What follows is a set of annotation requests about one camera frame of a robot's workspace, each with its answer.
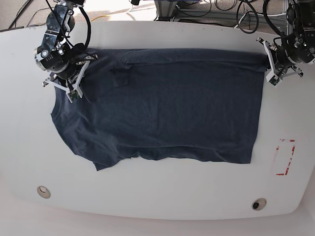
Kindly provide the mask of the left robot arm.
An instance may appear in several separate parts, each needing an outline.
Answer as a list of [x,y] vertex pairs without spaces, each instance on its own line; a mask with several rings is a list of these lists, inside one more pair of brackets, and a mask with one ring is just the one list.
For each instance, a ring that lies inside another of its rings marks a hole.
[[315,2],[313,0],[294,0],[288,4],[286,20],[291,26],[288,34],[280,31],[269,19],[265,1],[262,7],[266,23],[278,35],[273,44],[258,38],[267,54],[270,71],[266,80],[277,86],[285,77],[299,75],[303,72],[296,65],[299,63],[314,64],[315,62]]

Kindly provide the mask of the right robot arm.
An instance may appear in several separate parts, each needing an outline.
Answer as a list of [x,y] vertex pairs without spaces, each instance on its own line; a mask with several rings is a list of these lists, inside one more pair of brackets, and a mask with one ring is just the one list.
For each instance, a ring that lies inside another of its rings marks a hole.
[[[46,20],[47,30],[41,45],[35,49],[36,65],[50,75],[42,85],[52,84],[63,90],[73,102],[83,97],[80,83],[91,61],[98,60],[98,55],[87,52],[91,39],[91,22],[84,7],[84,0],[57,0],[54,8],[48,3],[51,13]],[[73,45],[69,33],[74,29],[74,8],[79,8],[87,23],[85,43]]]

